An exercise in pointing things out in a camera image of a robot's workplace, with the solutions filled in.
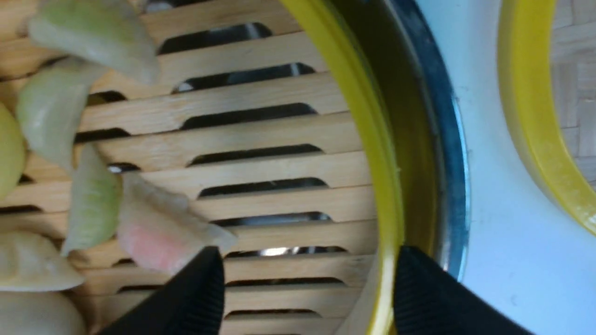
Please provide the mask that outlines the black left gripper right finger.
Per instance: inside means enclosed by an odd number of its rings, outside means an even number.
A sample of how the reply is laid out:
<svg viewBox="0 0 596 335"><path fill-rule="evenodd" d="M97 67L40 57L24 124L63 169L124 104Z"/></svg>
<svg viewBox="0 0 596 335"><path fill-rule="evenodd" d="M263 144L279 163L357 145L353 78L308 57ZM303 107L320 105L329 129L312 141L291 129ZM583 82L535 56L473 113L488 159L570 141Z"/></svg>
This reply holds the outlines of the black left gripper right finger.
<svg viewBox="0 0 596 335"><path fill-rule="evenodd" d="M393 313L399 335L528 334L415 246L400 248Z"/></svg>

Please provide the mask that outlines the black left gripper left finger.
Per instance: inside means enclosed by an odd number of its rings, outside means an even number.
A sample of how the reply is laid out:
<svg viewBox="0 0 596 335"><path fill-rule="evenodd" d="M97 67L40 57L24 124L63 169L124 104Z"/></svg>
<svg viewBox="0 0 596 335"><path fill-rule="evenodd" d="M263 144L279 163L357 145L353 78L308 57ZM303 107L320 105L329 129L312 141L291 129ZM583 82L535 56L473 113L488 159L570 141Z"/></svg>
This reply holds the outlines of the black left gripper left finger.
<svg viewBox="0 0 596 335"><path fill-rule="evenodd" d="M224 264L219 248L211 246L99 334L217 335L224 312Z"/></svg>

